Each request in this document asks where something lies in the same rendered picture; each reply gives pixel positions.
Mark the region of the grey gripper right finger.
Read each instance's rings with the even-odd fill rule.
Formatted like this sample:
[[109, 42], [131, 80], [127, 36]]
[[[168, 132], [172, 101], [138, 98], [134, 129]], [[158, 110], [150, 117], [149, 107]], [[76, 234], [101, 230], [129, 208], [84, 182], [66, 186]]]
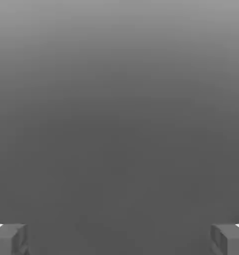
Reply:
[[212, 224], [211, 255], [239, 255], [239, 224]]

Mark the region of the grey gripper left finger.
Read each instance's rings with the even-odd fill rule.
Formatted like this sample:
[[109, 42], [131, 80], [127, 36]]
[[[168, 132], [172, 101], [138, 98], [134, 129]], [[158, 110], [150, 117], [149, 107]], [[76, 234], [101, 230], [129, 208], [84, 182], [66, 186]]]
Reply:
[[27, 224], [0, 223], [0, 255], [29, 255]]

